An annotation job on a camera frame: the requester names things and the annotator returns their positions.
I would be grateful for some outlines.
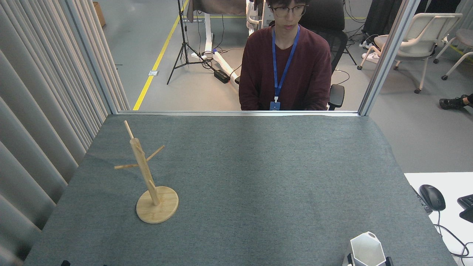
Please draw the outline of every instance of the blue lanyard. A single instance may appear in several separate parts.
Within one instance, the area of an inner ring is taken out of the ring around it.
[[[294,51],[296,50],[297,42],[299,40],[299,32],[300,26],[297,25],[297,34],[296,38],[294,39],[294,44],[292,45],[291,54],[289,55],[288,62],[286,63],[286,68],[284,68],[284,72],[282,73],[281,80],[278,84],[278,70],[276,66],[276,34],[274,32],[274,28],[272,29],[272,65],[274,68],[274,101],[278,101],[279,94],[281,93],[282,83],[286,78],[286,74],[288,73],[289,65],[291,64],[292,57],[294,56]]]

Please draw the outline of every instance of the gray curtain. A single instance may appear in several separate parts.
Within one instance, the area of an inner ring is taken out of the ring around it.
[[[0,0],[0,265],[22,265],[128,101],[90,0]]]
[[[457,25],[454,32],[459,28],[473,29],[473,1],[462,0],[456,7],[457,13],[462,13],[463,18]]]

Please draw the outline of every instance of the cardboard box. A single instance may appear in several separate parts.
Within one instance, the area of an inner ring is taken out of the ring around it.
[[[100,21],[100,26],[103,27],[105,25],[105,18],[98,2],[94,2],[94,8],[95,12],[97,12],[98,21]]]

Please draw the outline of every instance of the wooden stand base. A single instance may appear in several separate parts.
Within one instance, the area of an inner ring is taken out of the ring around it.
[[[159,198],[159,205],[153,204],[148,190],[141,195],[136,204],[136,213],[143,222],[164,222],[173,216],[177,210],[179,197],[176,191],[167,186],[157,186],[156,193]]]

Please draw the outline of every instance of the maroon sweater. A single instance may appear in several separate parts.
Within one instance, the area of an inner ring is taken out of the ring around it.
[[[292,46],[276,46],[278,82]],[[314,32],[300,27],[299,41],[282,84],[278,102],[281,110],[327,110],[332,76],[328,43]],[[243,52],[239,85],[242,110],[269,110],[274,101],[272,27],[251,34]]]

